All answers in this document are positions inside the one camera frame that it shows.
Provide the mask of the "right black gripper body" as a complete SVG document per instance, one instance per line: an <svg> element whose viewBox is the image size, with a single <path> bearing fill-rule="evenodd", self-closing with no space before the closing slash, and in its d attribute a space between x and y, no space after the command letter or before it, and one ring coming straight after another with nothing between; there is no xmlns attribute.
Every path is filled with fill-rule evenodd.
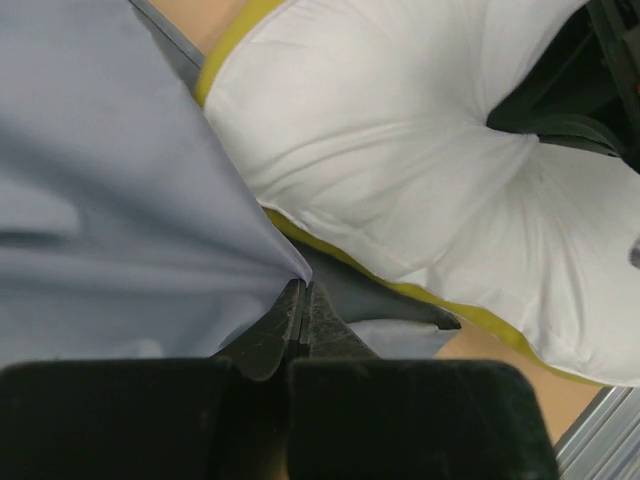
<svg viewBox="0 0 640 480"><path fill-rule="evenodd" d="M589 1L489 115L494 130L639 168L639 3Z"/></svg>

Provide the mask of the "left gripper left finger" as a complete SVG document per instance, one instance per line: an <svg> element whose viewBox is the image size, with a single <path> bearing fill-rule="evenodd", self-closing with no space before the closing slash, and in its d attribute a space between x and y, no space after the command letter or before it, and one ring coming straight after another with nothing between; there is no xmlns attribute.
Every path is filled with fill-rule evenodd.
<svg viewBox="0 0 640 480"><path fill-rule="evenodd" d="M298 354L302 316L303 282L292 280L271 309L215 357L230 360L249 380L267 381L284 360Z"/></svg>

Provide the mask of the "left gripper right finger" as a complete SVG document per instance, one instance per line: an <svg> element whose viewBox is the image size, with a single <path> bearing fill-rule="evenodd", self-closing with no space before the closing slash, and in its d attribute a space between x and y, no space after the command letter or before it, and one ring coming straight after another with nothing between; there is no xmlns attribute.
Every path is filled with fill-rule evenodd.
<svg viewBox="0 0 640 480"><path fill-rule="evenodd" d="M338 316L323 285L306 289L298 355L316 359L368 360L378 356Z"/></svg>

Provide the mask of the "grey pillowcase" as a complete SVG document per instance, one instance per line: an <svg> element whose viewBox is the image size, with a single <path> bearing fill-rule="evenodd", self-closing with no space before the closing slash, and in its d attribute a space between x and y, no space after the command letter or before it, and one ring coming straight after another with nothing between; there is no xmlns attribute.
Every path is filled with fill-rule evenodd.
<svg viewBox="0 0 640 480"><path fill-rule="evenodd" d="M1 365L202 359L292 280L378 356L460 328L291 244L127 1L1 5Z"/></svg>

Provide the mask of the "white pillow yellow edge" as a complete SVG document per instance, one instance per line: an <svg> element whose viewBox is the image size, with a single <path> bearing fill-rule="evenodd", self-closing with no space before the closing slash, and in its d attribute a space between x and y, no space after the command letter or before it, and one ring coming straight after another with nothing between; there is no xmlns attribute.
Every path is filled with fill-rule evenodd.
<svg viewBox="0 0 640 480"><path fill-rule="evenodd" d="M289 236L558 371L639 383L639 176L494 130L576 1L248 1L195 97Z"/></svg>

